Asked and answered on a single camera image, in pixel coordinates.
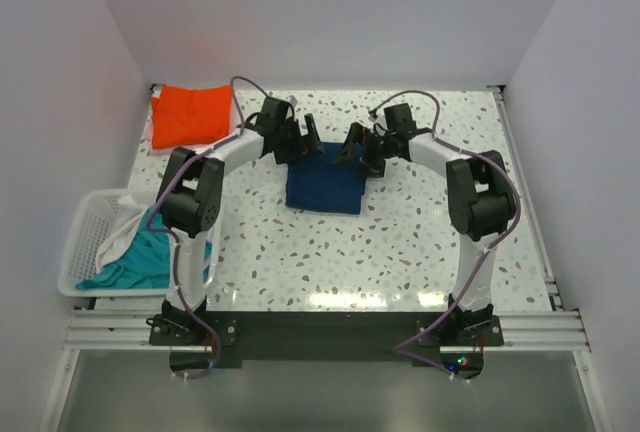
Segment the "dark blue printed t-shirt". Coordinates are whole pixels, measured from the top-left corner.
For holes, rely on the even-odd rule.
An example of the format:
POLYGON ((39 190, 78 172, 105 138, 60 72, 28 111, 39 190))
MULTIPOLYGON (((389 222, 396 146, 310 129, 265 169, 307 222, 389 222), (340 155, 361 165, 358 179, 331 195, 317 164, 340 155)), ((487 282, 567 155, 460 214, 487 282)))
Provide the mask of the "dark blue printed t-shirt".
POLYGON ((311 212, 359 215, 366 179, 358 175, 361 149, 353 162, 334 164, 342 145, 325 142, 325 152, 288 165, 285 205, 311 212))

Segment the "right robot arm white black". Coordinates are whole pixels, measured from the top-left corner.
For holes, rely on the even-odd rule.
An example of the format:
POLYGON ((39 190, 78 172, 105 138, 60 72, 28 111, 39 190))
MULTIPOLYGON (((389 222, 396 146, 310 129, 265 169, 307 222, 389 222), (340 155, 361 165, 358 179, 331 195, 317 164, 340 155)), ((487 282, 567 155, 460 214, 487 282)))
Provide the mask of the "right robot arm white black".
POLYGON ((366 178, 382 177, 391 158, 429 168, 446 179, 449 221, 459 234, 458 273, 447 309, 395 347, 403 352, 432 332, 442 341, 490 325, 495 256, 499 244, 518 225, 521 201, 499 152, 467 150, 439 137, 433 127, 418 128, 406 103, 387 107, 384 115, 383 132, 352 123, 334 163, 353 162, 360 145, 361 173, 366 178))

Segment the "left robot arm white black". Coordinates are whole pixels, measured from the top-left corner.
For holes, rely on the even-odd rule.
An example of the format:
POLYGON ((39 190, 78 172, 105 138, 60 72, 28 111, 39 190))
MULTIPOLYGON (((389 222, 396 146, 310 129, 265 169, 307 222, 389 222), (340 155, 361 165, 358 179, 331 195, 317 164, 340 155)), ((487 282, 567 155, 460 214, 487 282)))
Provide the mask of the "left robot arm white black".
POLYGON ((170 245, 169 289, 160 323, 153 333, 194 339, 219 352, 219 333, 205 319, 207 293, 203 272, 209 231, 219 222, 225 177, 237 168, 271 155, 289 164, 323 153, 311 114, 300 123, 288 100, 266 97, 261 110, 242 118, 226 137, 196 152, 184 147, 170 155, 147 229, 165 233, 170 245))

